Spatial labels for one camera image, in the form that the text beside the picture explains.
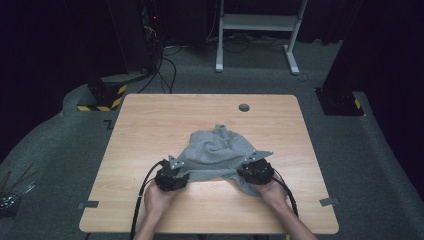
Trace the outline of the metal tripod stand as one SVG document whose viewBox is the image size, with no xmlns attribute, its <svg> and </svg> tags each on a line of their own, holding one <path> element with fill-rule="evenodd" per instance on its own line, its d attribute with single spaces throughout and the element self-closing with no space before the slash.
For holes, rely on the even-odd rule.
<svg viewBox="0 0 424 240">
<path fill-rule="evenodd" d="M 9 182 L 12 176 L 11 171 L 8 171 L 0 180 L 0 219 L 14 217 L 23 196 L 35 187 L 35 182 L 31 179 L 36 171 L 32 168 L 33 163 L 14 182 Z"/>
</svg>

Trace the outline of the black equipment column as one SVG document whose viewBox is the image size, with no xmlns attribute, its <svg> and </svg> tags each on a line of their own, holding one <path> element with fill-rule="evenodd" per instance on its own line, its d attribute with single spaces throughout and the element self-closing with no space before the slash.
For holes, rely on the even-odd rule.
<svg viewBox="0 0 424 240">
<path fill-rule="evenodd" d="M 155 69 L 156 32 L 148 0 L 107 0 L 127 72 Z"/>
</svg>

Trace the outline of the person's left hand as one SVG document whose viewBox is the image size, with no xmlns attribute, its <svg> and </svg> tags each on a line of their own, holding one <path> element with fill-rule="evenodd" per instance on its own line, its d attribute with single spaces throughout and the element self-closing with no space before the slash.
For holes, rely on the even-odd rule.
<svg viewBox="0 0 424 240">
<path fill-rule="evenodd" d="M 151 217 L 160 218 L 170 207 L 172 200 L 178 191 L 162 191 L 155 182 L 147 187 L 145 193 L 146 214 Z"/>
</svg>

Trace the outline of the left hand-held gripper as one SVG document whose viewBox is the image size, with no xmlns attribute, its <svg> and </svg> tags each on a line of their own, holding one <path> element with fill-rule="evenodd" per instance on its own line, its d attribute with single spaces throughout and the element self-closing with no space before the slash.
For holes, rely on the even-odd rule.
<svg viewBox="0 0 424 240">
<path fill-rule="evenodd" d="M 183 162 L 169 155 L 168 159 L 163 160 L 160 165 L 162 168 L 157 171 L 154 181 L 162 191 L 176 191 L 186 187 L 190 179 L 190 174 L 180 174 L 182 166 L 184 165 Z"/>
</svg>

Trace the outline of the black yellow striped stand base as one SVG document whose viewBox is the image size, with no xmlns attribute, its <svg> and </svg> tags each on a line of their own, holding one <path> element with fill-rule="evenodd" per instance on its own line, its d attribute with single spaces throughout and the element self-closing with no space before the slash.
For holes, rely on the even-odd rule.
<svg viewBox="0 0 424 240">
<path fill-rule="evenodd" d="M 114 111 L 121 103 L 127 84 L 125 74 L 90 77 L 77 103 L 79 111 Z"/>
</svg>

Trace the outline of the grey garment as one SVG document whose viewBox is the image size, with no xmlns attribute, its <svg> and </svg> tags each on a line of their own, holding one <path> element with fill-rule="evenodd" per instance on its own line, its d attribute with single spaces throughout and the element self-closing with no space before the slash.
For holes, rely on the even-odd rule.
<svg viewBox="0 0 424 240">
<path fill-rule="evenodd" d="M 260 193 L 237 172 L 243 164 L 272 155 L 259 151 L 242 135 L 216 125 L 214 130 L 199 130 L 191 134 L 188 146 L 174 158 L 169 156 L 172 169 L 179 168 L 178 177 L 189 174 L 188 182 L 202 182 L 217 178 L 233 179 L 246 194 L 259 197 Z"/>
</svg>

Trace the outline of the white metal stand frame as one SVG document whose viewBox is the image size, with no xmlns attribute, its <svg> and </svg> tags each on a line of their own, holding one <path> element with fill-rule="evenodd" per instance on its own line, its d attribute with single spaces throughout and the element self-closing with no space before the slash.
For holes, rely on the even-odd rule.
<svg viewBox="0 0 424 240">
<path fill-rule="evenodd" d="M 290 32 L 289 43 L 283 46 L 291 73 L 299 75 L 300 70 L 293 54 L 293 48 L 303 20 L 308 0 L 301 0 L 298 13 L 293 16 L 279 15 L 252 15 L 252 14 L 227 14 L 224 7 L 225 0 L 220 0 L 218 44 L 216 53 L 215 70 L 222 72 L 224 69 L 223 39 L 225 30 L 252 30 Z"/>
</svg>

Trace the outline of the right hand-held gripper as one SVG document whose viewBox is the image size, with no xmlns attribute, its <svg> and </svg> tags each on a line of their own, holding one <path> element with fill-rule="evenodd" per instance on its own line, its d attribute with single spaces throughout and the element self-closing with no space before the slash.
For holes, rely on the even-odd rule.
<svg viewBox="0 0 424 240">
<path fill-rule="evenodd" d="M 242 161 L 237 173 L 248 183 L 268 184 L 273 178 L 274 169 L 266 158 L 272 154 L 272 151 L 254 150 L 251 155 Z"/>
</svg>

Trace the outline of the person's right hand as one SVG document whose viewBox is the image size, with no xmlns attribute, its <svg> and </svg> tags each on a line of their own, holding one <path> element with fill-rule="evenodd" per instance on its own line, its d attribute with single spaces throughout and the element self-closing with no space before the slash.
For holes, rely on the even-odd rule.
<svg viewBox="0 0 424 240">
<path fill-rule="evenodd" d="M 259 191 L 263 201 L 278 215 L 289 210 L 286 202 L 286 192 L 275 180 L 271 180 L 265 185 L 255 185 L 253 187 Z"/>
</svg>

